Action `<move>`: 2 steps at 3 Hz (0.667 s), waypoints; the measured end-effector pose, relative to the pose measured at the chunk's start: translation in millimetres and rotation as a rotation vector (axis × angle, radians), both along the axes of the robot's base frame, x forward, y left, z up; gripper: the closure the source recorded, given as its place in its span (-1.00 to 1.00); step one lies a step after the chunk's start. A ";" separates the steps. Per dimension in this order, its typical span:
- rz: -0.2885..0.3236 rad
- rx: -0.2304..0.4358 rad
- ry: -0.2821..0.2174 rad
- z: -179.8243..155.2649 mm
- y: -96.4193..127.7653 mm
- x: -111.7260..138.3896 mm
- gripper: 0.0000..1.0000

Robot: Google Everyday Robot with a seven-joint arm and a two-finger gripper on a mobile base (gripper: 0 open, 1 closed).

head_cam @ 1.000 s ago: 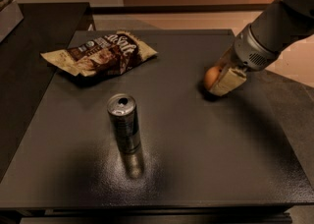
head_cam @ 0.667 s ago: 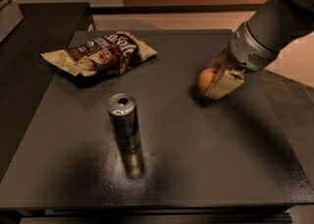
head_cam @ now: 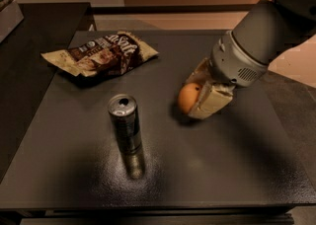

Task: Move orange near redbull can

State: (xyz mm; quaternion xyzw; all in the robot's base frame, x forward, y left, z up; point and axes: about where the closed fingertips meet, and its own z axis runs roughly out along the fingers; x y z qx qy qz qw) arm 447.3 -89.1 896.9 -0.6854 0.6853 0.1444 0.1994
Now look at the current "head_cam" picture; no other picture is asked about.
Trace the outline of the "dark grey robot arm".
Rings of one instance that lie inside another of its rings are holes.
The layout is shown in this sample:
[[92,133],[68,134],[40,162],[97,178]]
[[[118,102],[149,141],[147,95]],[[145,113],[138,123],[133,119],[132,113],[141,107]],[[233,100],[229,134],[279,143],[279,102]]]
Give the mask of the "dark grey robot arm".
[[316,0],[260,0],[187,79],[181,112],[205,119],[226,107],[235,89],[251,86],[279,55],[315,35],[315,11]]

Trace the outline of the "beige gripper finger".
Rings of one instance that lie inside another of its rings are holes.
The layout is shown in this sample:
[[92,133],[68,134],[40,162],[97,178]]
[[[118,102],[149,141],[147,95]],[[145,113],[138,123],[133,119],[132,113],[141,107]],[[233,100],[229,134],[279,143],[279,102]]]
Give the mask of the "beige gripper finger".
[[203,85],[205,82],[211,82],[212,77],[210,74],[209,59],[203,59],[197,66],[197,68],[191,73],[186,80],[187,84],[197,83]]
[[206,119],[226,107],[233,99],[234,86],[206,81],[189,111],[189,117]]

